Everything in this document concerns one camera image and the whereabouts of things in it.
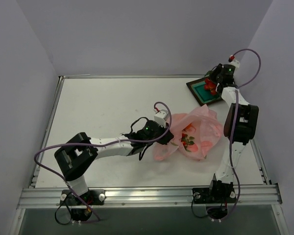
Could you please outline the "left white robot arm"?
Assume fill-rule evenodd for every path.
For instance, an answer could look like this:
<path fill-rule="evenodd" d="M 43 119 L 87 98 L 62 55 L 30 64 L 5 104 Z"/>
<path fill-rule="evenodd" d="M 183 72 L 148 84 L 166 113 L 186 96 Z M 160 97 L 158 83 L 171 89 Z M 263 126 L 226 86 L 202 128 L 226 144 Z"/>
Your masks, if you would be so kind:
<path fill-rule="evenodd" d="M 135 154 L 139 154 L 141 159 L 146 148 L 153 143 L 166 145 L 173 138 L 168 123 L 162 126 L 147 120 L 142 129 L 136 132 L 131 130 L 117 138 L 93 139 L 85 132 L 78 133 L 67 142 L 68 145 L 60 147 L 54 157 L 68 186 L 82 196 L 89 192 L 84 173 L 94 160 Z"/>

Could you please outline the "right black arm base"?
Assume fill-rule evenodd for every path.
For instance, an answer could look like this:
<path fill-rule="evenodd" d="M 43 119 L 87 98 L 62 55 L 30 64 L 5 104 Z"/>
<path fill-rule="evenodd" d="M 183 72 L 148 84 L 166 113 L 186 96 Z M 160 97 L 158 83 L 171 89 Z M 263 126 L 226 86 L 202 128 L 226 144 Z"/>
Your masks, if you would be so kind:
<path fill-rule="evenodd" d="M 210 186 L 192 188 L 191 212 L 199 219 L 210 218 L 212 222 L 219 223 L 227 219 L 236 208 L 241 196 L 241 186 L 234 190 L 233 183 L 226 184 L 212 180 Z M 198 215 L 194 205 L 205 205 L 205 214 Z"/>

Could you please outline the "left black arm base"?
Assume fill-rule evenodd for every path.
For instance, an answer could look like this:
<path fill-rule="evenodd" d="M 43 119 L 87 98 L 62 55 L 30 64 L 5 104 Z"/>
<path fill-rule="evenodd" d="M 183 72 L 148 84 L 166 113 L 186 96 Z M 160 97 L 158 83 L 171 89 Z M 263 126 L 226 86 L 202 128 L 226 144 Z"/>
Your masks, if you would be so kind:
<path fill-rule="evenodd" d="M 94 211 L 92 206 L 103 206 L 106 199 L 105 190 L 89 189 L 81 196 L 76 196 L 71 190 L 63 190 L 60 203 L 54 213 L 54 219 L 59 225 L 69 225 L 73 223 L 86 224 L 100 222 L 102 219 Z M 67 210 L 68 221 L 61 221 L 58 218 L 58 211 L 61 208 Z"/>

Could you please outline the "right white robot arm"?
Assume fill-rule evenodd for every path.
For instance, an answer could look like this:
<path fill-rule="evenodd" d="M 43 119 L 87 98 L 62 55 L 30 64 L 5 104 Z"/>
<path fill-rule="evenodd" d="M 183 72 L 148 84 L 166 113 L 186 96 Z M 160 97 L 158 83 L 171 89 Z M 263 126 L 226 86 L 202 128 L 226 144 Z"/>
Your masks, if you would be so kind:
<path fill-rule="evenodd" d="M 251 105 L 240 93 L 234 81 L 239 62 L 219 64 L 211 73 L 210 80 L 217 85 L 216 91 L 229 107 L 223 134 L 229 140 L 222 162 L 211 182 L 211 194 L 228 197 L 233 191 L 236 166 L 246 145 L 255 136 L 259 107 Z"/>

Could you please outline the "pink plastic bag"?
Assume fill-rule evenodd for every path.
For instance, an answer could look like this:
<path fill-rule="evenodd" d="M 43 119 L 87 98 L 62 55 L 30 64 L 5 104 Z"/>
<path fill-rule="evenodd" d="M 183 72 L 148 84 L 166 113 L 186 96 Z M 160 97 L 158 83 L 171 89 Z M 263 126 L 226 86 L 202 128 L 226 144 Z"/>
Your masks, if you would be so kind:
<path fill-rule="evenodd" d="M 218 121 L 217 113 L 203 105 L 190 113 L 173 114 L 170 132 L 173 139 L 168 144 L 157 143 L 153 148 L 156 161 L 177 151 L 187 158 L 201 161 L 222 137 L 223 125 Z"/>

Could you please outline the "red fake fruit bunch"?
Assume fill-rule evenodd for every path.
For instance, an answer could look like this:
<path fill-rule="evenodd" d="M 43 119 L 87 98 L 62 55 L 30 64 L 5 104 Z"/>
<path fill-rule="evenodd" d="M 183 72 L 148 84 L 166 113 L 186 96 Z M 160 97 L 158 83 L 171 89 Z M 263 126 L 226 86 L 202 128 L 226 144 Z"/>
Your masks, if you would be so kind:
<path fill-rule="evenodd" d="M 210 92 L 211 95 L 216 95 L 217 85 L 213 83 L 209 78 L 205 78 L 204 90 Z"/>

